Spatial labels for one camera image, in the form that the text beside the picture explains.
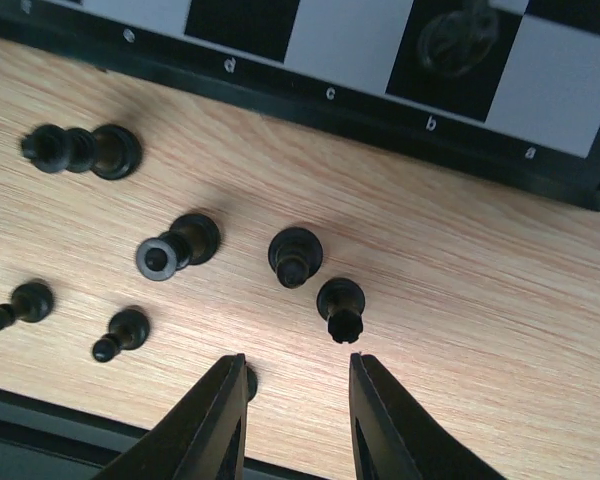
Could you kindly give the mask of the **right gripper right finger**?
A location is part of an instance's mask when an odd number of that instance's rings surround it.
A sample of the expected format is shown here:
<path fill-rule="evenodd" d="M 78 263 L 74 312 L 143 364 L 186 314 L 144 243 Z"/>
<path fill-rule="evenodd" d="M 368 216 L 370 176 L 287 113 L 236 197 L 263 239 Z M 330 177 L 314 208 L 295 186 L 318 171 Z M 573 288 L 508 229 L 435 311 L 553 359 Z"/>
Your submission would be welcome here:
<path fill-rule="evenodd" d="M 354 353 L 349 411 L 359 479 L 493 479 L 373 355 Z"/>

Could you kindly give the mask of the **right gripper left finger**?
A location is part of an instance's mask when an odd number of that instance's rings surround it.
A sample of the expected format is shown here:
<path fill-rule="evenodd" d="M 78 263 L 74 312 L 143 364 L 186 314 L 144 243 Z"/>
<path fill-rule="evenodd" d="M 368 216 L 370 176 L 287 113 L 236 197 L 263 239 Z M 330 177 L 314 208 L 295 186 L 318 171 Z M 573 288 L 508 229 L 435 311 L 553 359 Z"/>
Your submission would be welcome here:
<path fill-rule="evenodd" d="M 242 479 L 247 405 L 245 356 L 223 356 L 149 433 L 96 477 Z"/>

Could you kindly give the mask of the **black chess pawn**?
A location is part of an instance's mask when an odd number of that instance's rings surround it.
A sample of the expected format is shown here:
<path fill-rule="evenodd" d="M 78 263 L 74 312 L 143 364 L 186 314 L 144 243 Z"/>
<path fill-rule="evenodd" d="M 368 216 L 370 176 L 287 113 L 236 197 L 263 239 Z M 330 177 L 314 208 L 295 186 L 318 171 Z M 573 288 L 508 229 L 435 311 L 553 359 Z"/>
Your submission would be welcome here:
<path fill-rule="evenodd" d="M 54 294 L 47 284 L 21 284 L 11 293 L 9 303 L 0 304 L 0 331 L 16 321 L 38 323 L 50 315 L 54 305 Z"/>
<path fill-rule="evenodd" d="M 258 392 L 258 377 L 255 370 L 250 366 L 246 366 L 247 377 L 247 402 L 250 403 Z"/>
<path fill-rule="evenodd" d="M 107 332 L 92 347 L 92 358 L 100 363 L 113 360 L 125 350 L 140 348 L 149 338 L 151 324 L 138 306 L 118 311 L 109 321 Z"/>

